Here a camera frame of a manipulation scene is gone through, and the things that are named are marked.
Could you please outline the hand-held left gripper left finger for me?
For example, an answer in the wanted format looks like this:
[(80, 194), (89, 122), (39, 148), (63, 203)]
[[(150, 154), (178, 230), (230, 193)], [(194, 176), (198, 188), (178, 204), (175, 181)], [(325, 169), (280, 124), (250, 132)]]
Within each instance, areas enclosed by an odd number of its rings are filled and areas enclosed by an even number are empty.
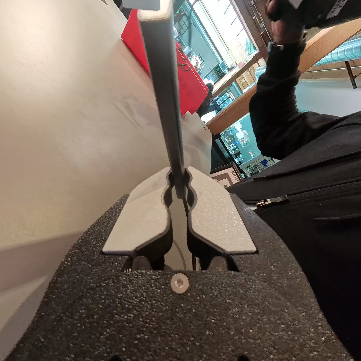
[(135, 187), (115, 222), (102, 252), (105, 255), (162, 258), (172, 247), (170, 168), (165, 167)]

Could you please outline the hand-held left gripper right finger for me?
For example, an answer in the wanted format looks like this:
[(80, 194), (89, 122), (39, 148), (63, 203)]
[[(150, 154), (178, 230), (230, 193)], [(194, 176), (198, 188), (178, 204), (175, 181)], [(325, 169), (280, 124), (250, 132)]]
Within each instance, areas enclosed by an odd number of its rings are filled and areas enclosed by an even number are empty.
[(184, 171), (187, 247), (200, 267), (214, 257), (253, 255), (257, 248), (229, 192), (190, 166)]

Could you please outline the red plastic bin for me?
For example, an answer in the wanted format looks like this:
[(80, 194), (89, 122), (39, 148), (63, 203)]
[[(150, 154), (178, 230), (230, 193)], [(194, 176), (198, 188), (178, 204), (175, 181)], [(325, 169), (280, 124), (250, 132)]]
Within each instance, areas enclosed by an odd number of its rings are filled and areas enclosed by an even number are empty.
[[(130, 11), (121, 39), (146, 73), (150, 75), (137, 12), (137, 9)], [(208, 88), (177, 41), (175, 46), (177, 49), (180, 112), (181, 115), (187, 112), (193, 114), (207, 97)]]

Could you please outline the grey usb hub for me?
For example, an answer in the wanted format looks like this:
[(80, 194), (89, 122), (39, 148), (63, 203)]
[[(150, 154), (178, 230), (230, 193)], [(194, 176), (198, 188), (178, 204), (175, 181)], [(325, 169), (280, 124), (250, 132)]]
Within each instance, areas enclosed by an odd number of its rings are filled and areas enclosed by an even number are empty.
[(173, 15), (173, 2), (164, 0), (160, 1), (160, 9), (157, 11), (139, 10), (138, 22), (174, 187), (177, 197), (185, 199), (185, 166)]

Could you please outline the person's right forearm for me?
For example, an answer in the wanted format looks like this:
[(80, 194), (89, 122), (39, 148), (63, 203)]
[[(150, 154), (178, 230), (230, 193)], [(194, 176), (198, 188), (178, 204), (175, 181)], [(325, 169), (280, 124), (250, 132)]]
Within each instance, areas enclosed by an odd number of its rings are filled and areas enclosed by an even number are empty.
[(305, 40), (268, 44), (266, 70), (250, 100), (250, 120), (257, 147), (264, 156), (282, 160), (340, 122), (340, 117), (299, 112), (295, 88)]

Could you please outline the person's right hand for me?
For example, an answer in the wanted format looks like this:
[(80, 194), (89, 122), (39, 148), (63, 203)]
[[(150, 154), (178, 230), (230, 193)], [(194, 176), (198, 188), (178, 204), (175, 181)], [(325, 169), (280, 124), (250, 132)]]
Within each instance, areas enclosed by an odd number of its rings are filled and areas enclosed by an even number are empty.
[(268, 50), (281, 50), (285, 46), (305, 47), (306, 33), (304, 24), (296, 13), (297, 7), (293, 1), (268, 0), (265, 12), (271, 20), (272, 42), (268, 43)]

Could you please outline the black framed printed sign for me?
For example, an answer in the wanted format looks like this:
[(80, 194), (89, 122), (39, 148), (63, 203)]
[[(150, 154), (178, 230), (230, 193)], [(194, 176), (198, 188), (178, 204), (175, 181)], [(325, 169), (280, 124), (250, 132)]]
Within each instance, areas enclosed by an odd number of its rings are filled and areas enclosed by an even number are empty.
[(237, 164), (234, 162), (212, 169), (210, 177), (224, 188), (229, 188), (235, 184), (243, 182), (246, 179), (245, 173), (239, 169)]

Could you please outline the person's black jacket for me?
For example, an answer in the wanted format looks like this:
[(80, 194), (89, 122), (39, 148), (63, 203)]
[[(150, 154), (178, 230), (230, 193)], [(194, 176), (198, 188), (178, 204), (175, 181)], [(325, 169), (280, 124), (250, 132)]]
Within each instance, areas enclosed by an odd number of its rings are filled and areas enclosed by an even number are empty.
[(250, 115), (278, 163), (232, 186), (291, 250), (329, 324), (360, 360), (360, 112)]

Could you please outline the wooden beam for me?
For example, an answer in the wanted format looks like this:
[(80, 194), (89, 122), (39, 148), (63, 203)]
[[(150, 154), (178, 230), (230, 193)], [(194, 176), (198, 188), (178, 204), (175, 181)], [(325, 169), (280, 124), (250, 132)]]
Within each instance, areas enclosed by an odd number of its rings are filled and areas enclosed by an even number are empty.
[[(307, 71), (331, 51), (358, 33), (360, 29), (361, 19), (322, 29), (306, 43), (305, 50), (300, 58), (299, 71), (301, 73)], [(248, 91), (206, 123), (212, 134), (223, 132), (249, 112), (250, 99), (256, 92), (256, 86), (254, 84)]]

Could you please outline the silver ventilation duct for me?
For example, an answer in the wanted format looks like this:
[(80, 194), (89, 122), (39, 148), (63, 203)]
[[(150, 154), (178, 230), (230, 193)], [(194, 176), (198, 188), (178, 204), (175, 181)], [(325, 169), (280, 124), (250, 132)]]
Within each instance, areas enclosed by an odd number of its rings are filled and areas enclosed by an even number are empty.
[(315, 66), (327, 65), (336, 62), (359, 60), (361, 58), (361, 34), (335, 48), (328, 55), (319, 60)]

